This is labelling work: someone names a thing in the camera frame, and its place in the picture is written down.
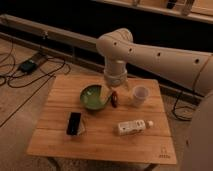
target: white cup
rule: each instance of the white cup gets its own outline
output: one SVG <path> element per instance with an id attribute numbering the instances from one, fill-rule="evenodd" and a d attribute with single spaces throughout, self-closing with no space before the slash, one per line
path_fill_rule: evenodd
<path id="1" fill-rule="evenodd" d="M 132 96 L 132 105 L 139 107 L 149 96 L 149 90 L 142 85 L 135 86 L 132 91 Z"/>

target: floor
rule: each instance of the floor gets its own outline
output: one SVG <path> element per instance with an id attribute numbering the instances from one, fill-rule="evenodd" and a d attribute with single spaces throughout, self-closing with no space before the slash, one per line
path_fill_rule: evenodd
<path id="1" fill-rule="evenodd" d="M 11 49 L 11 42 L 0 39 L 0 53 L 9 52 Z M 31 57 L 35 51 L 14 44 L 12 54 L 16 58 L 16 62 Z M 71 63 L 67 64 L 71 67 L 69 74 L 100 74 L 86 68 L 82 68 Z M 57 68 L 61 63 L 46 62 L 42 66 L 42 70 L 49 72 L 53 68 Z M 0 67 L 0 74 L 7 72 L 9 68 Z M 68 71 L 68 67 L 63 67 L 57 74 L 63 74 Z M 35 71 L 28 77 L 14 81 L 13 85 L 24 85 L 42 75 L 40 70 Z M 24 88 L 10 88 L 7 85 L 0 87 L 0 171 L 49 171 L 54 168 L 43 157 L 29 156 L 26 154 L 26 149 L 31 138 L 32 132 L 36 126 L 36 122 L 41 113 L 44 102 L 50 91 L 54 78 L 51 78 L 40 90 L 33 95 L 33 97 L 23 105 L 7 122 L 2 126 L 2 123 L 29 97 L 33 94 L 39 86 L 41 86 L 48 77 L 42 78 Z M 171 116 L 171 109 L 175 102 L 175 98 L 170 96 L 166 91 L 162 92 L 163 101 L 165 104 L 166 113 L 168 114 L 168 121 L 171 132 L 174 138 L 174 146 L 177 153 L 178 164 L 175 166 L 158 166 L 155 171 L 178 171 L 183 155 L 185 139 L 189 127 L 188 122 L 180 122 Z M 186 104 L 185 101 L 180 101 L 180 104 Z M 144 164 L 136 163 L 119 163 L 108 161 L 89 161 L 89 160 L 71 160 L 71 159 L 56 159 L 62 170 L 143 170 L 146 166 Z"/>

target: green bowl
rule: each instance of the green bowl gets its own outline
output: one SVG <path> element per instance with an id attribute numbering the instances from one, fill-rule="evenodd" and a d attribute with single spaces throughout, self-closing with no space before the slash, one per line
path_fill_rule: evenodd
<path id="1" fill-rule="evenodd" d="M 106 100 L 106 102 L 103 103 L 100 100 L 100 93 L 101 93 L 101 85 L 90 85 L 86 87 L 85 89 L 82 90 L 80 95 L 81 103 L 86 109 L 89 110 L 103 109 L 110 98 L 108 98 L 108 100 Z"/>

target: wooden tabletop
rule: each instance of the wooden tabletop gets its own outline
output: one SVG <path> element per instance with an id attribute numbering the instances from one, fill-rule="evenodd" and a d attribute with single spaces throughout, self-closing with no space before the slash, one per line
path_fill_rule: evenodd
<path id="1" fill-rule="evenodd" d="M 130 89 L 142 84 L 150 91 L 140 108 L 131 106 L 131 91 L 116 89 L 119 103 L 110 103 L 98 112 L 89 112 L 80 103 L 80 92 L 102 84 L 100 76 L 57 76 L 48 96 L 27 153 L 30 155 L 155 164 L 176 164 L 176 155 L 167 117 L 156 80 L 128 78 Z M 70 112 L 81 112 L 86 132 L 66 135 Z M 152 120 L 151 129 L 119 136 L 117 123 L 135 119 Z"/>

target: phone screen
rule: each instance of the phone screen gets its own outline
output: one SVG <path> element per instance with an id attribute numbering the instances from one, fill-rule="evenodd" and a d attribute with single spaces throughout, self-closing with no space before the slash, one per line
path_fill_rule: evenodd
<path id="1" fill-rule="evenodd" d="M 81 120 L 81 113 L 71 112 L 68 127 L 67 127 L 68 135 L 78 134 L 78 127 L 79 127 L 80 120 Z"/>

